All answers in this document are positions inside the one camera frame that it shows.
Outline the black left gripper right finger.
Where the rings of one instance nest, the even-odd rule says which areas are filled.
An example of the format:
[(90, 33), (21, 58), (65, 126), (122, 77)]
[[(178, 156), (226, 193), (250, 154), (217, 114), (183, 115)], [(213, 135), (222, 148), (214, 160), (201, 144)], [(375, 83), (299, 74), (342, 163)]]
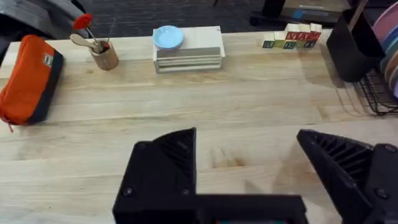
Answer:
[(397, 223), (397, 147), (301, 129), (297, 141), (342, 222)]

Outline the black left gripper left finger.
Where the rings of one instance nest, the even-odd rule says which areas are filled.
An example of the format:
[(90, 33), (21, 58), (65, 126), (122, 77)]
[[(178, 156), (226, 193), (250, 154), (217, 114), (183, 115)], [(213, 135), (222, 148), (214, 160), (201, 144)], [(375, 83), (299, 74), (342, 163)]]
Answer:
[(116, 196), (116, 223), (194, 223), (177, 201), (196, 194), (196, 129), (135, 143)]

